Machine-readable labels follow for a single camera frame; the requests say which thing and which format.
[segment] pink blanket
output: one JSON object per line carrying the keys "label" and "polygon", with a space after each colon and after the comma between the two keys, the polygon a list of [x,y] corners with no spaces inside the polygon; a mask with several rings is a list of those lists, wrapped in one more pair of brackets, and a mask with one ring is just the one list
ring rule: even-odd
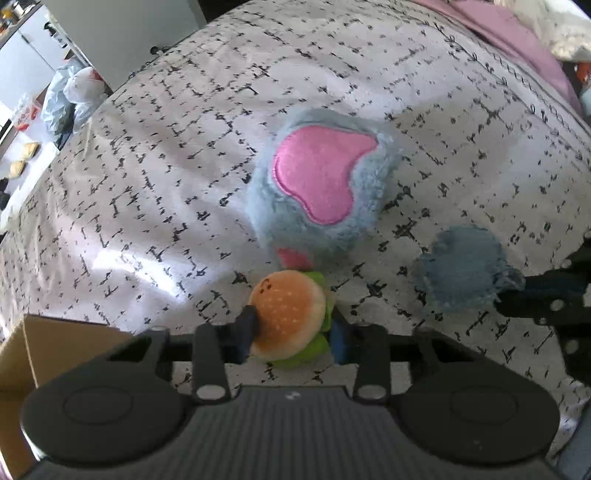
{"label": "pink blanket", "polygon": [[479,0],[460,0],[449,4],[442,0],[414,1],[458,20],[513,59],[526,62],[552,85],[577,113],[581,113],[579,99],[558,60],[540,43],[532,31],[519,22],[511,10]]}

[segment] white plastic bag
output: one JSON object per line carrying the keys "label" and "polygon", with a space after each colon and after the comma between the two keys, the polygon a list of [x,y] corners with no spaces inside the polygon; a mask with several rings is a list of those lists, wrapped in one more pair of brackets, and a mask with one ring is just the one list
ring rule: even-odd
{"label": "white plastic bag", "polygon": [[92,67],[76,73],[64,88],[64,95],[71,103],[95,103],[104,92],[105,82]]}
{"label": "white plastic bag", "polygon": [[78,132],[82,129],[83,126],[86,125],[87,121],[90,119],[93,113],[96,112],[98,107],[100,107],[105,100],[107,100],[108,95],[103,93],[96,102],[93,103],[79,103],[76,105],[76,110],[74,111],[74,127],[73,131]]}

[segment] kitchen counter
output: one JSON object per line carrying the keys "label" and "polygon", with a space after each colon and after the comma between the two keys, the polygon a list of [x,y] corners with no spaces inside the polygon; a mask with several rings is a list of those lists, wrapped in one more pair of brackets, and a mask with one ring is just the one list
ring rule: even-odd
{"label": "kitchen counter", "polygon": [[8,40],[18,31],[19,28],[25,23],[29,18],[31,18],[37,10],[39,10],[43,4],[33,5],[32,7],[27,7],[28,10],[25,10],[25,14],[22,18],[18,21],[16,25],[9,27],[0,35],[0,48],[2,48]]}

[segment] plastic bag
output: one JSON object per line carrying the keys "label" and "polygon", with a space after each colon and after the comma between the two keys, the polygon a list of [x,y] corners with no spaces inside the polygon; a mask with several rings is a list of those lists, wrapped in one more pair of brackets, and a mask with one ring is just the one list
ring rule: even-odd
{"label": "plastic bag", "polygon": [[64,95],[71,103],[95,103],[104,94],[105,86],[96,70],[87,67],[68,80]]}
{"label": "plastic bag", "polygon": [[41,105],[35,100],[35,97],[30,93],[23,95],[18,102],[17,107],[12,112],[10,120],[14,124],[14,127],[24,132],[29,125],[37,118],[37,115],[41,111]]}
{"label": "plastic bag", "polygon": [[45,123],[47,131],[53,135],[60,135],[72,124],[74,105],[64,95],[64,88],[68,80],[81,71],[82,65],[75,60],[70,60],[56,70],[53,80],[49,84],[41,120]]}
{"label": "plastic bag", "polygon": [[102,103],[107,100],[107,97],[108,95],[103,93],[93,103],[79,103],[76,105],[76,110],[74,112],[74,132],[82,129],[92,114],[96,112],[98,107],[100,107]]}

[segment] blue plush toy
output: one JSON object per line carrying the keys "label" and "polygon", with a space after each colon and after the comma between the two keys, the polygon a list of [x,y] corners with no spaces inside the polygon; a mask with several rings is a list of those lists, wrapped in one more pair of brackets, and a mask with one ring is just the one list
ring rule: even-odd
{"label": "blue plush toy", "polygon": [[401,159],[387,124],[315,109],[292,116],[257,159],[247,210],[284,268],[312,270],[353,247]]}
{"label": "blue plush toy", "polygon": [[523,273],[509,265],[501,243],[476,225],[440,232],[413,270],[429,305],[444,312],[489,307],[499,293],[525,288]]}

